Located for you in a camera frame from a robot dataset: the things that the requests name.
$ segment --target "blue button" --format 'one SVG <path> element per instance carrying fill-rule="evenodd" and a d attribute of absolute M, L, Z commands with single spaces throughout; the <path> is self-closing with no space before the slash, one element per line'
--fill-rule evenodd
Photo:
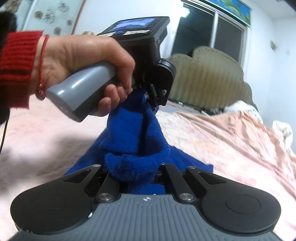
<path fill-rule="evenodd" d="M 116 31 L 114 35 L 119 35 L 119 34 L 122 34 L 123 31 L 122 30 L 119 30 L 119 31 Z"/>

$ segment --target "ceiling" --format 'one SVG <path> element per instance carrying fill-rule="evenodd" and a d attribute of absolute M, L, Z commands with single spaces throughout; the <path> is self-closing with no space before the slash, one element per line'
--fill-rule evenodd
<path fill-rule="evenodd" d="M 296 11 L 285 1 L 252 0 L 259 8 L 272 19 L 296 17 Z"/>

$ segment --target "red string bracelet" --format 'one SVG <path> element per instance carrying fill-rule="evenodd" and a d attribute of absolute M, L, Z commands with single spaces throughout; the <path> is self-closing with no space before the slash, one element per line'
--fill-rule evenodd
<path fill-rule="evenodd" d="M 45 47 L 49 38 L 49 34 L 46 34 L 42 45 L 41 49 L 41 56 L 40 56 L 40 63 L 39 63 L 39 84 L 37 89 L 35 90 L 35 95 L 39 100 L 44 100 L 45 99 L 45 91 L 44 91 L 44 84 L 42 83 L 43 81 L 43 59 L 44 59 L 44 52 L 45 52 Z"/>

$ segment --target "hand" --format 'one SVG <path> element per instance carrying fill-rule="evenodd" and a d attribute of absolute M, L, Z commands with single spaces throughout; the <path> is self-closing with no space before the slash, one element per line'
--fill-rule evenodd
<path fill-rule="evenodd" d="M 41 37 L 34 61 L 34 69 L 30 80 L 29 93 L 33 94 L 38 85 L 39 61 L 44 37 Z M 108 85 L 105 97 L 99 102 L 100 116 L 107 115 L 119 103 L 126 100 L 133 89 L 131 87 L 135 61 L 113 38 L 69 35 L 49 37 L 43 61 L 43 83 L 45 89 L 61 83 L 72 72 L 83 67 L 106 60 L 117 67 L 120 86 Z"/>

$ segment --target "window pane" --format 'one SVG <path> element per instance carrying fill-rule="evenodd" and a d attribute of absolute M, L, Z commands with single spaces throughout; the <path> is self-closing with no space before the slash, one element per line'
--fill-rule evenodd
<path fill-rule="evenodd" d="M 242 30 L 219 18 L 215 48 L 230 55 L 237 62 L 242 41 Z"/>
<path fill-rule="evenodd" d="M 172 54 L 191 55 L 196 47 L 210 45 L 214 16 L 187 4 L 184 7 L 190 13 L 180 19 Z"/>

